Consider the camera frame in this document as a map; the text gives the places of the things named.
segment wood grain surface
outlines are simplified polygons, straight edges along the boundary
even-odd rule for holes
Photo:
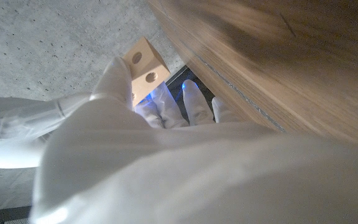
[[[178,53],[243,119],[358,145],[358,3],[149,0]]]

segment concrete surface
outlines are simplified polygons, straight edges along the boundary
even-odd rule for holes
[[[110,58],[143,35],[172,74],[183,66],[144,0],[0,1],[0,96],[91,91]],[[34,174],[0,170],[0,209],[30,205]]]

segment light wood cube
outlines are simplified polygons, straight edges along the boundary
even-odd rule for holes
[[[142,37],[123,56],[132,74],[132,105],[137,105],[169,77],[169,69],[161,55]]]

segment white sleeve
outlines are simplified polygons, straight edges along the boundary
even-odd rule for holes
[[[34,223],[358,223],[358,149],[250,123],[152,129],[114,99],[50,139]]]

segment gloved hand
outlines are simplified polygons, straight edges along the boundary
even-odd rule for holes
[[[237,116],[218,97],[212,99],[212,114],[209,106],[198,88],[191,80],[182,84],[183,101],[189,117],[190,126],[239,121]],[[153,128],[179,128],[189,124],[183,119],[179,107],[173,99],[165,83],[161,83],[151,94],[147,95],[138,105],[135,112],[141,115]]]

